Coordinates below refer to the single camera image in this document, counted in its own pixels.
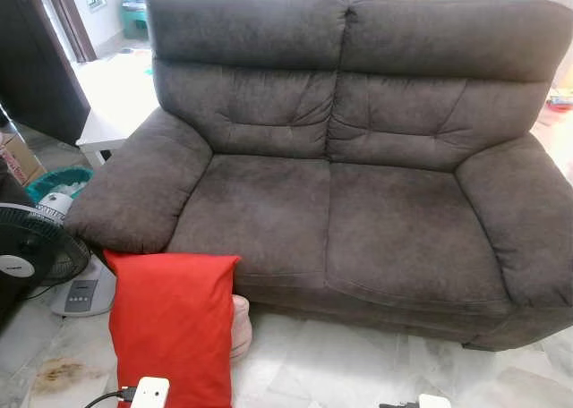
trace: pillowcase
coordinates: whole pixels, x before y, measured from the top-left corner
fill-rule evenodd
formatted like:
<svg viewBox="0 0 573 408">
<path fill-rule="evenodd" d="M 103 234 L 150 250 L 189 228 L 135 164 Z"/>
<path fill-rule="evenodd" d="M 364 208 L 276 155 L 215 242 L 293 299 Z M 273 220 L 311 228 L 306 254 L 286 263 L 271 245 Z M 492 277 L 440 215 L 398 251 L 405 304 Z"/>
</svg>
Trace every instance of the pillowcase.
<svg viewBox="0 0 573 408">
<path fill-rule="evenodd" d="M 109 330 L 119 386 L 168 378 L 167 408 L 229 408 L 233 269 L 240 258 L 105 255 L 117 276 Z"/>
</svg>

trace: pink cloth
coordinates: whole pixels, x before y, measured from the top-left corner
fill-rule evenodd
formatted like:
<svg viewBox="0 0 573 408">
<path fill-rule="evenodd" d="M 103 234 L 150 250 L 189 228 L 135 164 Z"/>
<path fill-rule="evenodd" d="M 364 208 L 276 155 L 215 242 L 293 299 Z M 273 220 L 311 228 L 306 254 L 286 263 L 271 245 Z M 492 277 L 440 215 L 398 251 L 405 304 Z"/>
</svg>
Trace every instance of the pink cloth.
<svg viewBox="0 0 573 408">
<path fill-rule="evenodd" d="M 233 316 L 233 327 L 231 337 L 233 344 L 231 347 L 231 364 L 240 361 L 249 350 L 252 341 L 252 327 L 249 320 L 249 301 L 238 294 L 233 295 L 233 305 L 235 315 Z"/>
</svg>

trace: fan grille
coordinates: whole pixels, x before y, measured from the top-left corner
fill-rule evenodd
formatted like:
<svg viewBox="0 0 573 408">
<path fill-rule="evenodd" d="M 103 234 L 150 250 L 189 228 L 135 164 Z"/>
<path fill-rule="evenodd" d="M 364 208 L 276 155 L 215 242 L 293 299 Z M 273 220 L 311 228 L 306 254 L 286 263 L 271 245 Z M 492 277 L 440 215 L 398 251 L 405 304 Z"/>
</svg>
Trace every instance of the fan grille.
<svg viewBox="0 0 573 408">
<path fill-rule="evenodd" d="M 0 238 L 0 254 L 18 253 L 13 251 L 14 245 L 21 245 L 22 240 L 6 239 L 10 237 L 33 238 L 40 244 L 41 250 L 50 250 L 51 254 L 45 257 L 55 260 L 49 264 L 35 263 L 33 255 L 26 258 L 30 259 L 30 263 L 37 269 L 36 277 L 42 278 L 38 282 L 35 281 L 36 284 L 57 285 L 67 281 L 80 274 L 90 261 L 90 251 L 83 241 L 70 236 L 50 216 L 34 208 L 3 204 L 0 207 L 0 229 L 4 238 L 4 240 Z"/>
</svg>

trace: door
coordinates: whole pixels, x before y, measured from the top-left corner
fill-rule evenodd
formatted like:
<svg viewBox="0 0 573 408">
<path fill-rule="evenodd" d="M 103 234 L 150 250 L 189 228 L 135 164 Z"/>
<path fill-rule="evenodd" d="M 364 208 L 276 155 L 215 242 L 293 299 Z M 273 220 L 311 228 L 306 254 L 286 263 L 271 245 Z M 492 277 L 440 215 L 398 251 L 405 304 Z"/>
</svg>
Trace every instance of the door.
<svg viewBox="0 0 573 408">
<path fill-rule="evenodd" d="M 0 99 L 18 123 L 75 145 L 90 105 L 40 0 L 0 0 Z"/>
</svg>

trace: black cable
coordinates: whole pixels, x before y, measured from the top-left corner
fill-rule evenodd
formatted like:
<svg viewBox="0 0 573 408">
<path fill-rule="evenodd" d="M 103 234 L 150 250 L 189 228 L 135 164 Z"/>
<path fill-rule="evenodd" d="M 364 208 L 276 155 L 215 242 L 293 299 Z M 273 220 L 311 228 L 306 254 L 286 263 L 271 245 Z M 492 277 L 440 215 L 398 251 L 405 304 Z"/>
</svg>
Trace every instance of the black cable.
<svg viewBox="0 0 573 408">
<path fill-rule="evenodd" d="M 109 397 L 117 397 L 120 401 L 124 402 L 131 402 L 135 397 L 135 392 L 137 390 L 136 387 L 122 387 L 121 390 L 117 390 L 116 392 L 106 393 L 105 395 L 100 396 L 98 399 L 94 399 L 89 404 L 87 404 L 84 408 L 90 408 L 93 405 L 97 404 L 98 402 L 103 401 L 104 399 L 108 399 Z"/>
<path fill-rule="evenodd" d="M 97 399 L 94 399 L 93 401 L 91 401 L 84 408 L 91 408 L 93 405 L 97 404 L 98 402 L 103 401 L 104 399 L 108 399 L 109 397 L 122 397 L 122 394 L 123 394 L 123 392 L 121 390 L 118 390 L 116 392 L 106 393 L 105 395 L 102 395 L 102 396 L 98 397 Z"/>
<path fill-rule="evenodd" d="M 44 294 L 45 292 L 47 292 L 50 289 L 53 289 L 54 287 L 56 287 L 57 285 L 51 285 L 49 287 L 46 287 L 44 290 L 42 290 L 40 293 L 35 294 L 34 296 L 28 296 L 27 298 L 22 298 L 23 301 L 29 301 L 30 299 L 34 299 L 37 298 L 39 296 L 41 296 L 42 294 Z"/>
</svg>

